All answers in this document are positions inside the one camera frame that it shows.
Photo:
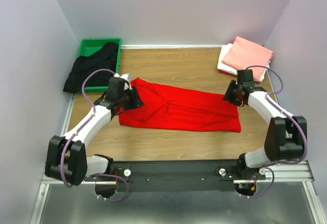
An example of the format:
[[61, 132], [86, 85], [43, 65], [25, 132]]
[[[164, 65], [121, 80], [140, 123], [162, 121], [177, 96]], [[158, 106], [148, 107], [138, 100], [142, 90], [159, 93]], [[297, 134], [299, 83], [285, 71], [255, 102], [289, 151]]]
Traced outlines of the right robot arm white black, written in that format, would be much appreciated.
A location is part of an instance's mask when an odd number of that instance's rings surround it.
[[241, 154], [234, 166], [220, 167], [221, 176], [243, 179], [265, 166], [297, 164], [307, 156], [306, 119], [282, 108], [271, 95], [255, 85], [251, 66], [238, 70], [237, 79], [230, 82], [223, 99], [238, 107], [248, 105], [256, 110], [268, 124], [268, 131], [261, 148]]

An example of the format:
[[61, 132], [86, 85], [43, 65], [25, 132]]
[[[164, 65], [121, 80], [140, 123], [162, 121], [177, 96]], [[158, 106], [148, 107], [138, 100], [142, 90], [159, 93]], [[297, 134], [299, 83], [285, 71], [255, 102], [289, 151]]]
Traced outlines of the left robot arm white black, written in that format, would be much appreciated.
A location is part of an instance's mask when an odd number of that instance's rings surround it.
[[113, 174], [113, 159], [104, 155], [87, 157], [86, 148], [97, 132], [128, 110], [138, 109], [143, 102], [130, 74], [115, 74], [100, 98], [92, 102], [89, 113], [63, 136], [53, 136], [48, 145], [44, 173], [69, 187], [78, 186], [88, 176]]

